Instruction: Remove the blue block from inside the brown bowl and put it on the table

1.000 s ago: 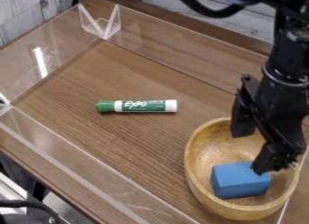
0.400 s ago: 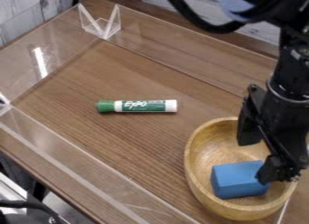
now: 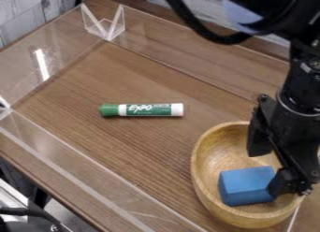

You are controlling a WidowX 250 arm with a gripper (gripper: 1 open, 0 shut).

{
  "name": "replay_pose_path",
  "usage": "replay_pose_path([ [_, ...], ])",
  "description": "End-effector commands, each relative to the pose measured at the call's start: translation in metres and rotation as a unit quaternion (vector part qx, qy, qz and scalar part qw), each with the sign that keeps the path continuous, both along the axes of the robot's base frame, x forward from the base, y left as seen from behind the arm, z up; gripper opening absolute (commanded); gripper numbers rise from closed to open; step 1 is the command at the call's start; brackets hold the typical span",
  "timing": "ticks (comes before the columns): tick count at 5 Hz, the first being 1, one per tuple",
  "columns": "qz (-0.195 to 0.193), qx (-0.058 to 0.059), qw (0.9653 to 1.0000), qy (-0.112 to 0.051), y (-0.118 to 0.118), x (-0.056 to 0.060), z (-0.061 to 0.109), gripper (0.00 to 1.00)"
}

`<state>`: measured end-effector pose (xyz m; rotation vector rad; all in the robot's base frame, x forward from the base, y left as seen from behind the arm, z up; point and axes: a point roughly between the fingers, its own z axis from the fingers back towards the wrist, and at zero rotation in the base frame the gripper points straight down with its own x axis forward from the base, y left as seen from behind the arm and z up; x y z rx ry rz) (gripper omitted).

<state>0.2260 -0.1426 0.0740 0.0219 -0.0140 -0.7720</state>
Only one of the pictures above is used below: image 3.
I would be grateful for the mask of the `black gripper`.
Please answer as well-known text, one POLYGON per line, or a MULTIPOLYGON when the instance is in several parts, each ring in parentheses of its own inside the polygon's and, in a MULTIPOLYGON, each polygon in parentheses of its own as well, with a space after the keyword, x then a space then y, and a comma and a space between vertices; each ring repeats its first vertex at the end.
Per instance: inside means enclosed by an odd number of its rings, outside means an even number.
POLYGON ((248 130, 251 157, 275 152, 283 166, 271 180, 268 192, 300 196, 311 193, 311 183, 320 182, 320 111, 288 105, 282 94, 262 94, 248 130))

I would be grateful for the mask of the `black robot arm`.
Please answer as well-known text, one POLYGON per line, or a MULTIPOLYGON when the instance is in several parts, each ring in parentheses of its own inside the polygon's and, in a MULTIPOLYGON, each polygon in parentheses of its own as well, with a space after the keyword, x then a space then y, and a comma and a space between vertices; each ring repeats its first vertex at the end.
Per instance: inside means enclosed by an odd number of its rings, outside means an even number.
POLYGON ((248 134, 252 157, 275 153, 268 192, 306 195, 320 182, 320 0, 225 0, 239 29, 291 42, 290 73, 276 96, 258 98, 248 134))

